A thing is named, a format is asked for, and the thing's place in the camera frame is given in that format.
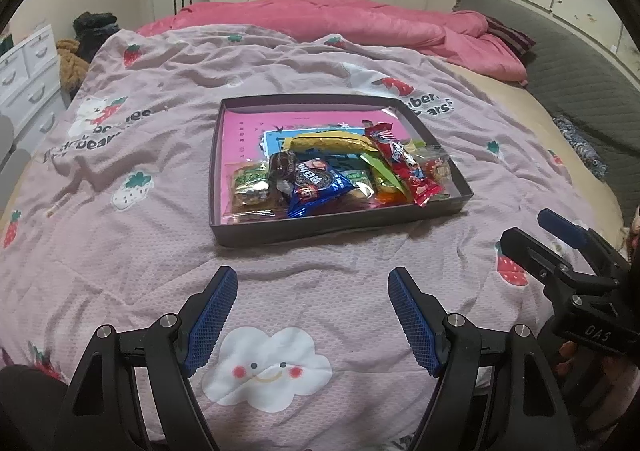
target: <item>pink bedspread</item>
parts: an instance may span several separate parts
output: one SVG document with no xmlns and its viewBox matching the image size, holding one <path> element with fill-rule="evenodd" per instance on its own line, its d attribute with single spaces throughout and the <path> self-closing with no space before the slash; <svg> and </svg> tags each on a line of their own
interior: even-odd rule
<svg viewBox="0 0 640 451">
<path fill-rule="evenodd" d="M 211 24 L 250 24 L 277 30 L 301 42 L 340 34 L 360 45 L 402 46 L 501 81 L 524 81 L 524 65 L 499 38 L 487 33 L 479 12 L 413 11 L 370 0 L 255 0 L 206 2 L 145 25 L 153 36 Z"/>
</svg>

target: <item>pink cheek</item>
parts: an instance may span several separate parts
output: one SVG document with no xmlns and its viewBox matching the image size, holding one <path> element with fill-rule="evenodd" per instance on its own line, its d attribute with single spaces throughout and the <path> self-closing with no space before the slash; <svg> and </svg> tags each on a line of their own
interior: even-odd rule
<svg viewBox="0 0 640 451">
<path fill-rule="evenodd" d="M 246 370 L 244 369 L 244 367 L 237 366 L 236 368 L 234 368 L 234 371 L 232 371 L 232 373 L 236 379 L 243 379 L 246 375 Z"/>
<path fill-rule="evenodd" d="M 299 366 L 294 366 L 289 370 L 289 377 L 291 379 L 299 379 L 302 376 L 302 368 Z"/>
</svg>

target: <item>red candy wrapper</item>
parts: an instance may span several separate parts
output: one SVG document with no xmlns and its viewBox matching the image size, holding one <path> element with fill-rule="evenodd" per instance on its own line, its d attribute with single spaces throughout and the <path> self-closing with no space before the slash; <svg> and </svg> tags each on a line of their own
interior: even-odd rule
<svg viewBox="0 0 640 451">
<path fill-rule="evenodd" d="M 391 132 L 391 124 L 380 123 L 367 126 L 364 134 L 371 139 L 391 166 L 391 170 L 404 182 L 414 202 L 424 207 L 428 200 L 441 193 L 443 188 L 428 178 L 413 155 L 409 154 Z"/>
</svg>

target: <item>screw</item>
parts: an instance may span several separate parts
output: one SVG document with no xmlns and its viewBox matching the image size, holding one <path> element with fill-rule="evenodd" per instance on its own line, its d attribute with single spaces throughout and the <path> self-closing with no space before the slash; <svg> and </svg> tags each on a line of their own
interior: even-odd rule
<svg viewBox="0 0 640 451">
<path fill-rule="evenodd" d="M 531 335 L 531 330 L 526 325 L 516 325 L 513 331 L 520 337 L 529 337 Z"/>
<path fill-rule="evenodd" d="M 164 328 L 171 328 L 178 322 L 178 317 L 175 314 L 167 314 L 160 318 L 160 326 Z"/>
<path fill-rule="evenodd" d="M 97 335 L 100 339 L 105 339 L 111 335 L 111 327 L 108 325 L 102 325 L 98 330 L 95 331 L 95 335 Z"/>
<path fill-rule="evenodd" d="M 447 316 L 447 322 L 451 326 L 462 326 L 465 324 L 465 317 L 460 314 L 449 314 L 449 316 Z"/>
</svg>

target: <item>white dresser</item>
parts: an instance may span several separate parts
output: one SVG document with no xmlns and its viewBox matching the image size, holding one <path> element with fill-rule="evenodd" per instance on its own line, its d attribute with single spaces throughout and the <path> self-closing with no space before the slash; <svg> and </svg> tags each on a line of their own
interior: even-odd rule
<svg viewBox="0 0 640 451">
<path fill-rule="evenodd" d="M 15 145 L 34 154 L 66 111 L 51 27 L 0 57 L 0 114 L 14 123 Z"/>
</svg>

